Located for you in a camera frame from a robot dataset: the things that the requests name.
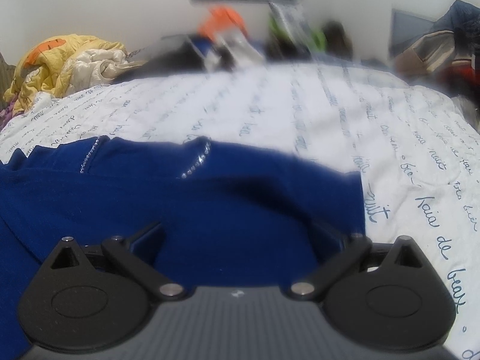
blue jacket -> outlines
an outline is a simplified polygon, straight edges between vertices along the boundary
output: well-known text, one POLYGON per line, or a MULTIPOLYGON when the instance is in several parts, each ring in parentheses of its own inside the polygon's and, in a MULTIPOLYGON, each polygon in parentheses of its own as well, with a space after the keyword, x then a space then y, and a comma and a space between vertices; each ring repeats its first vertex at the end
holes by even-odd
POLYGON ((361 178, 204 138, 16 150, 0 163, 0 358, 27 349, 17 303, 61 237, 98 244, 154 221, 166 232, 154 266, 186 287, 288 286, 340 250, 313 225, 364 234, 361 178))

rhinestone trim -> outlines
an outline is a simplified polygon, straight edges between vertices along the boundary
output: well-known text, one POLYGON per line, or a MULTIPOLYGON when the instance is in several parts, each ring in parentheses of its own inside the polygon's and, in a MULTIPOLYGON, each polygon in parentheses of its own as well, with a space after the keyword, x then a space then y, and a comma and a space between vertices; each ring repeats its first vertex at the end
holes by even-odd
POLYGON ((207 142, 205 144, 205 147, 203 148, 203 154, 199 155, 195 163, 185 173, 181 174, 181 178, 186 179, 188 176, 191 176, 191 174, 196 169, 198 169, 203 165, 203 163, 205 162, 205 158, 208 156, 209 153, 210 153, 210 142, 207 142))
POLYGON ((97 146, 98 146, 98 140, 99 140, 99 138, 97 138, 97 139, 95 140, 95 143, 92 145, 92 148, 90 149, 90 151, 88 152, 87 156, 86 156, 85 159, 83 160, 82 166, 80 167, 80 173, 85 173, 85 167, 86 167, 86 165, 87 165, 88 160, 90 159, 90 157, 92 156, 93 152, 95 151, 95 149, 96 149, 97 146))

metal rivet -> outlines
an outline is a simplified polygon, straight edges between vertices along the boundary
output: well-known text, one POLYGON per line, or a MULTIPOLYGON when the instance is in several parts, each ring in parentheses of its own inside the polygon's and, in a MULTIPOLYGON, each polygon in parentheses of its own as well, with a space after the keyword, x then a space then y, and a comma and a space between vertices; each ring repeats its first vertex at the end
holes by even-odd
POLYGON ((183 292, 183 287, 177 283, 168 283, 160 287, 160 293, 165 296, 176 296, 183 292))
POLYGON ((310 283, 295 283, 290 287, 292 292, 297 295, 308 295, 315 291, 315 287, 310 283))

gray ribbed surface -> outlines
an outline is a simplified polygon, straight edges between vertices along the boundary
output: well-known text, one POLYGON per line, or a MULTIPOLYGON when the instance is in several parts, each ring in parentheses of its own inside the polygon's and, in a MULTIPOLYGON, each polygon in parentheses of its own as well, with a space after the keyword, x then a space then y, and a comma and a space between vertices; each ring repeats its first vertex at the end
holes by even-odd
POLYGON ((278 288, 200 287, 162 304, 134 338, 96 354, 56 354, 39 347, 22 360, 426 360, 455 359, 441 348, 417 354, 375 352, 333 330, 311 302, 278 288))

purple fabric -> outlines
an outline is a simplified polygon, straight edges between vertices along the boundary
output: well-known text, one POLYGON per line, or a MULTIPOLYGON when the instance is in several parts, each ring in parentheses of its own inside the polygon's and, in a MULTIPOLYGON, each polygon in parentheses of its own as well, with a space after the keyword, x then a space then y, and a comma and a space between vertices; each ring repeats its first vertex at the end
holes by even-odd
POLYGON ((0 131, 2 131, 3 128, 7 125, 7 123, 10 122, 10 120, 13 118, 14 106, 17 99, 18 95, 16 94, 10 104, 8 104, 8 107, 6 107, 2 112, 0 112, 0 131))

